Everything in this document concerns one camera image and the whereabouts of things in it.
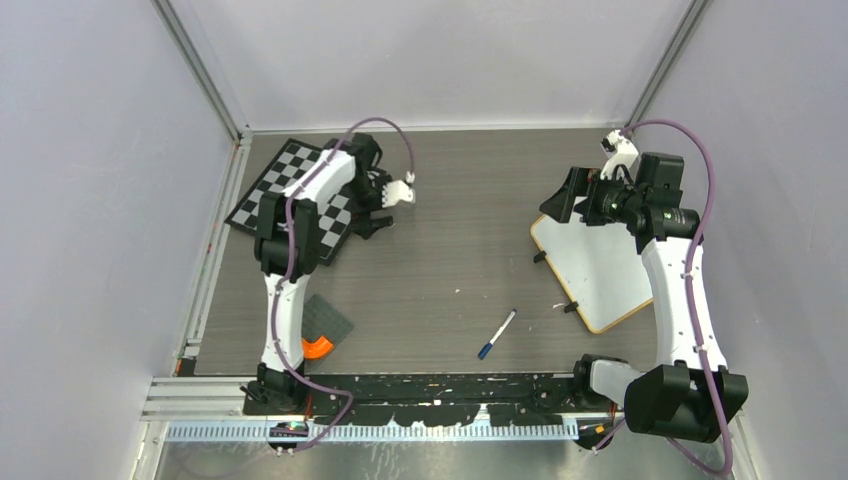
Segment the blue capped whiteboard marker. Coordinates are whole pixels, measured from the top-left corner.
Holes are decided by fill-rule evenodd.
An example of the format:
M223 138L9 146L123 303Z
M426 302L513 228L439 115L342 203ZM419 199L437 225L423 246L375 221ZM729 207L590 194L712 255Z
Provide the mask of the blue capped whiteboard marker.
M506 318L499 325L494 334L490 337L490 339L481 347L481 349L477 353L477 358L479 360L484 360L486 356L489 354L491 349L494 347L498 339L503 335L505 330L509 327L509 325L513 322L515 317L517 316L517 310L515 308L511 309L507 314Z

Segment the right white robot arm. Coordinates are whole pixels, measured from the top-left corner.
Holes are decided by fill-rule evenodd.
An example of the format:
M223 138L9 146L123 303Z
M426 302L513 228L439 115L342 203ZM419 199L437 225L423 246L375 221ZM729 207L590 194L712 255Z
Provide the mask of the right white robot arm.
M658 334L656 362L640 373L627 361L584 355L575 365L571 397L584 410L607 400L621 407L635 432L712 443L749 395L747 378L729 370L715 338L699 276L706 217L681 207L684 160L646 153L636 174L606 177L573 167L541 213L565 224L620 224L633 238L647 273Z

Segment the black white chessboard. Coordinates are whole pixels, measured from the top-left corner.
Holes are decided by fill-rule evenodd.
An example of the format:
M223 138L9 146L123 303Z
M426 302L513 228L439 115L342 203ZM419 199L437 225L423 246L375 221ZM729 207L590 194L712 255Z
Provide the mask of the black white chessboard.
M268 191L281 192L304 176L321 156L322 149L297 139L289 139L261 174L236 202L225 219L231 227L253 236L258 222L259 201ZM322 233L318 262L330 266L351 234L352 191L345 186L319 209Z

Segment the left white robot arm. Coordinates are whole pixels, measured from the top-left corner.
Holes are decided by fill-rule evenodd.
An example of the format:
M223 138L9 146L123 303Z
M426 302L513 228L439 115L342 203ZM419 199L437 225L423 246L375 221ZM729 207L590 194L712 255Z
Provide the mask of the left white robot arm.
M254 257L267 288L266 340L252 400L284 414L298 412L307 398L302 345L305 295L321 251L351 228L363 239L392 225L386 209L396 183L379 167L376 139L356 133L332 139L311 159L274 169L273 183L254 202Z

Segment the yellow framed whiteboard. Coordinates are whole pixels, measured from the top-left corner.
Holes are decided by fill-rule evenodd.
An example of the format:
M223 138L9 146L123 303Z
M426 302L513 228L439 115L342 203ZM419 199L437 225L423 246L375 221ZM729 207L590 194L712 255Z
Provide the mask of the yellow framed whiteboard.
M586 328L601 334L653 303L635 240L620 223L587 226L541 215L530 227L538 261L551 268Z

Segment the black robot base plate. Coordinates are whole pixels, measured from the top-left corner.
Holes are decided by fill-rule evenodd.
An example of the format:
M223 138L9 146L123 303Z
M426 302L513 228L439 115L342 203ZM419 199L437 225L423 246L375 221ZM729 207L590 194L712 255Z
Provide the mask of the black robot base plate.
M311 386L287 379L242 386L246 415L295 415L327 426L467 426L478 416L496 427L545 426L566 414L610 421L622 408L578 385L569 373L315 374Z

